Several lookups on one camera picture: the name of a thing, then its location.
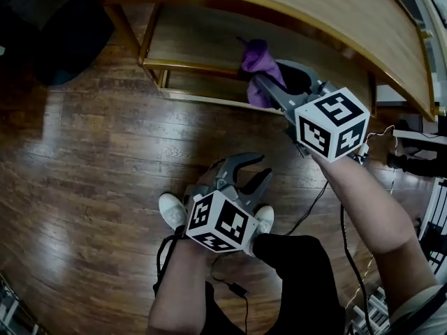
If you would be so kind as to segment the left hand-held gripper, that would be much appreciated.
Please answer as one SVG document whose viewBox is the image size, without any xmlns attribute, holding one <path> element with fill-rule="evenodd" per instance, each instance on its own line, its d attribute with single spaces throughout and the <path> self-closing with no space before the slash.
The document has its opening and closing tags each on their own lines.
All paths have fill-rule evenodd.
<svg viewBox="0 0 447 335">
<path fill-rule="evenodd" d="M 216 174 L 216 187 L 190 185 L 184 201 L 193 206 L 186 236 L 215 253 L 241 251 L 254 235 L 259 222 L 254 208 L 267 190 L 272 169 L 254 175 L 241 189 L 235 187 L 237 174 L 246 166 L 260 163 L 265 156 L 245 152 L 227 157 Z"/>
</svg>

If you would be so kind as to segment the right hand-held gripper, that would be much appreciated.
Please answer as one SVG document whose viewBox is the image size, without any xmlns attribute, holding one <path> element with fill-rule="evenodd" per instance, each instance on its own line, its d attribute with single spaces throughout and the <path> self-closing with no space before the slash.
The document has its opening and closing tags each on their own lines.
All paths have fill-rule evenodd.
<svg viewBox="0 0 447 335">
<path fill-rule="evenodd" d="M 256 75 L 256 85 L 274 109 L 292 111 L 293 123 L 286 130 L 297 145 L 332 163 L 363 143 L 370 112 L 346 87 L 329 91 L 298 107 L 295 96 L 320 96 L 316 72 L 302 64 L 276 60 L 283 84 Z"/>
</svg>

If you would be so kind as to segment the person's left hand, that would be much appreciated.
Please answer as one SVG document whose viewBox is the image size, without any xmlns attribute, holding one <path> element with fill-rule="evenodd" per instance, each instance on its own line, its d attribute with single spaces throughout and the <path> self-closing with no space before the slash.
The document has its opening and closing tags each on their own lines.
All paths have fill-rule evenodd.
<svg viewBox="0 0 447 335">
<path fill-rule="evenodd" d="M 208 170 L 199 177 L 196 184 L 201 186 L 212 186 L 214 184 L 214 179 L 223 164 L 224 160 L 213 163 Z"/>
</svg>

